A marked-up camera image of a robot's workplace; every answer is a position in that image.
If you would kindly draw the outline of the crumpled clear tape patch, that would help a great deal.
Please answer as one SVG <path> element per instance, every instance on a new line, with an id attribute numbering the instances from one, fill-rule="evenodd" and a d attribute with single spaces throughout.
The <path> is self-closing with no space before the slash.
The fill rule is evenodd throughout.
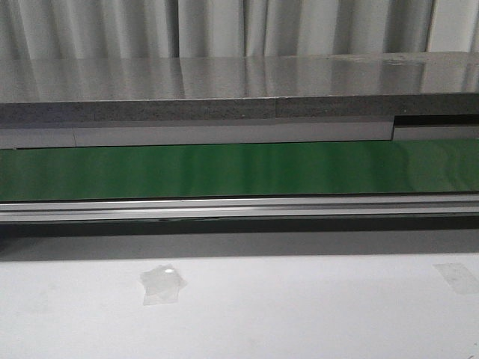
<path id="1" fill-rule="evenodd" d="M 170 264 L 141 273 L 140 282 L 144 287 L 144 306 L 177 303 L 180 290 L 187 284 Z"/>

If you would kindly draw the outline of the grey stone counter slab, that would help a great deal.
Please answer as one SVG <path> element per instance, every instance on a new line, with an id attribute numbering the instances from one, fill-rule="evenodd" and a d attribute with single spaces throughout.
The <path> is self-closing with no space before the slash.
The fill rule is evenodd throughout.
<path id="1" fill-rule="evenodd" d="M 3 127 L 477 112 L 466 52 L 1 63 Z"/>

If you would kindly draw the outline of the green conveyor belt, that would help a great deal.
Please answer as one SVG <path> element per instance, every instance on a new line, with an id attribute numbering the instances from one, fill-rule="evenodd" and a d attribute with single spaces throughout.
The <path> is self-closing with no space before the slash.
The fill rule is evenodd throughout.
<path id="1" fill-rule="evenodd" d="M 4 202 L 477 190 L 475 139 L 1 152 Z"/>

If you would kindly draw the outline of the grey rear guide panel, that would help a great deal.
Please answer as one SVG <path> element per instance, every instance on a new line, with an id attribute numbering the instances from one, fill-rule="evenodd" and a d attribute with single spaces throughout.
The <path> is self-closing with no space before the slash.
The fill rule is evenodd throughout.
<path id="1" fill-rule="evenodd" d="M 476 114 L 27 123 L 1 126 L 2 149 L 477 137 Z"/>

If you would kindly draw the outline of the clear tape strip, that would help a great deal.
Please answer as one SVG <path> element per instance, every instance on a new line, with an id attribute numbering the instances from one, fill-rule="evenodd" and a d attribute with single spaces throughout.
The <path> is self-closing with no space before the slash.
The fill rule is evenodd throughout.
<path id="1" fill-rule="evenodd" d="M 478 279 L 463 264 L 445 263 L 433 267 L 457 294 L 478 294 Z"/>

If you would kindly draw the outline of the white pleated curtain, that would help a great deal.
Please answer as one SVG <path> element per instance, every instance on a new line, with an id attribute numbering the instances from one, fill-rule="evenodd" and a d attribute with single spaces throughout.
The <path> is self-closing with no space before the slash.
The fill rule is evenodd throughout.
<path id="1" fill-rule="evenodd" d="M 476 1 L 3 1 L 1 57 L 476 52 Z"/>

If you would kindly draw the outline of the aluminium conveyor side rail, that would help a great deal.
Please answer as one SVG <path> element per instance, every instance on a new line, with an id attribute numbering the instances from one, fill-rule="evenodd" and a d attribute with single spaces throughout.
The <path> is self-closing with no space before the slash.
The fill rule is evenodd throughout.
<path id="1" fill-rule="evenodd" d="M 475 214 L 477 212 L 477 194 L 232 197 L 3 203 L 1 222 Z"/>

